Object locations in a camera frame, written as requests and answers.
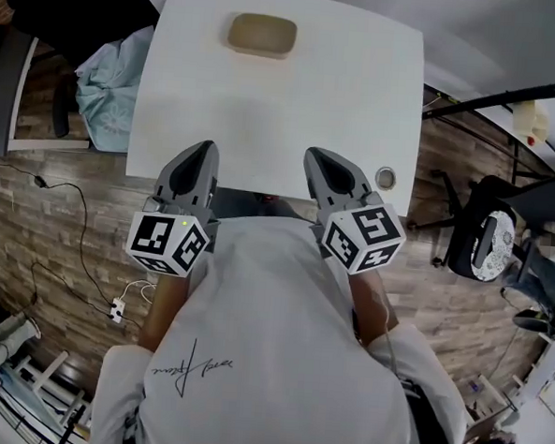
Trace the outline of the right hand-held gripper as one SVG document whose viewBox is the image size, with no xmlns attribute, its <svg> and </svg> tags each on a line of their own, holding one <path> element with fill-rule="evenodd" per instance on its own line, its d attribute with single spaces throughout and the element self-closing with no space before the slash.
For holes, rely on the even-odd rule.
<svg viewBox="0 0 555 444">
<path fill-rule="evenodd" d="M 309 147 L 303 168 L 317 221 L 311 226 L 322 259 L 348 274 L 388 265 L 406 241 L 394 208 L 371 190 L 363 170 L 333 151 Z"/>
</svg>

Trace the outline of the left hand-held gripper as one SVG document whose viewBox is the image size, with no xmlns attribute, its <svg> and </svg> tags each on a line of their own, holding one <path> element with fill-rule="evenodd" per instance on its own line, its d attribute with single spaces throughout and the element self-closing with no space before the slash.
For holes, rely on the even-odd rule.
<svg viewBox="0 0 555 444">
<path fill-rule="evenodd" d="M 213 141 L 191 145 L 162 169 L 140 212 L 125 252 L 155 274 L 188 276 L 215 247 L 219 221 L 209 207 L 217 189 L 219 151 Z"/>
</svg>

